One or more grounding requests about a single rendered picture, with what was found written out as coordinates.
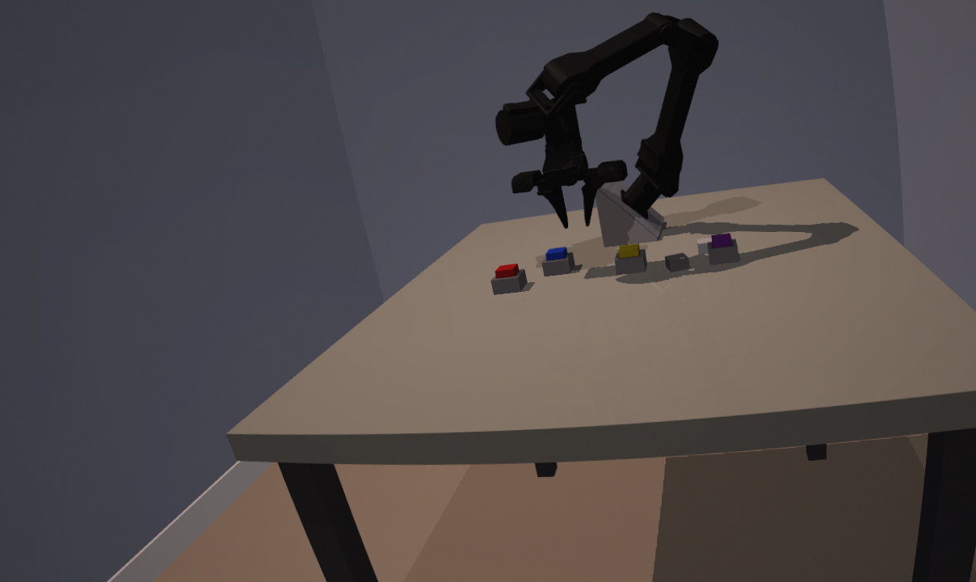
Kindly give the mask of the blue button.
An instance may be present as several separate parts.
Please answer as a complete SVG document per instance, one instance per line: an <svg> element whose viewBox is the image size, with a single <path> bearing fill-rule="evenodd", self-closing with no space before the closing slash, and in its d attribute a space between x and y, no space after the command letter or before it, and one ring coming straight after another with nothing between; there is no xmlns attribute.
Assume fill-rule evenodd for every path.
<svg viewBox="0 0 976 582"><path fill-rule="evenodd" d="M573 251L568 253L566 247L549 248L545 260L542 262L544 276L568 275L575 268Z"/></svg>

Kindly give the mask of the red button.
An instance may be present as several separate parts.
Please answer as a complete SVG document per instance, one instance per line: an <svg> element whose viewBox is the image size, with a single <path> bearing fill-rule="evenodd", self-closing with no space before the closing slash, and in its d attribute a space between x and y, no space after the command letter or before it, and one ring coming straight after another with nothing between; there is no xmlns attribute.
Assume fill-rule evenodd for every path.
<svg viewBox="0 0 976 582"><path fill-rule="evenodd" d="M491 280L493 295L521 292L527 283L525 269L519 269L518 263L499 266Z"/></svg>

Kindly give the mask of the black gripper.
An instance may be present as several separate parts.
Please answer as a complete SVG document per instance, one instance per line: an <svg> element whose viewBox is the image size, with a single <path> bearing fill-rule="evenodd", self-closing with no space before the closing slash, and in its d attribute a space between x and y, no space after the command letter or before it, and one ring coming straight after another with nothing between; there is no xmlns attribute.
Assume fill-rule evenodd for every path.
<svg viewBox="0 0 976 582"><path fill-rule="evenodd" d="M580 132L561 137L545 137L545 142L547 144L545 145L546 148L553 147L554 152L566 151L566 144L570 143L574 144L577 152L582 151ZM585 182L584 187L582 187L583 209L585 221L587 221L587 227L589 227L596 191L598 191L597 188L603 187L605 182L625 180L628 174L627 163L622 161L602 162L598 168L587 168L587 170L587 174L578 175L577 181L583 180ZM547 188L544 174L542 175L540 170L520 172L519 175L511 180L513 194L530 192L530 189L533 187L537 187L536 194L538 196L544 196L552 204L559 220L561 220L563 228L568 229L568 213L566 213L565 201L563 201L562 187L555 189Z"/></svg>

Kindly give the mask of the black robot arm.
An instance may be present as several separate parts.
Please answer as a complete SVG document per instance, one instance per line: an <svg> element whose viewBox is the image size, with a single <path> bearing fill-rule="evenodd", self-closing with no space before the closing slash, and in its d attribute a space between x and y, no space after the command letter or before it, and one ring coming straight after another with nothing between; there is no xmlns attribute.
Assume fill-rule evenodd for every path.
<svg viewBox="0 0 976 582"><path fill-rule="evenodd" d="M525 91L528 102L503 104L495 119L499 140L509 146L535 141L544 134L561 137L579 133L575 104L587 103L585 97L594 93L601 78L662 44L668 45L671 74L657 130L641 140L639 158L633 166L641 172L638 179L627 192L621 189L621 201L647 220L647 211L659 195L674 196L679 192L684 159L680 138L685 119L697 80L702 71L709 69L718 49L717 37L692 19L680 21L650 12L644 21L605 43L550 60ZM544 89L553 99L544 95ZM566 144L566 151L562 152L546 148L545 154L542 171L547 188L572 187L578 175L588 173L587 156L583 151L577 152L573 143Z"/></svg>

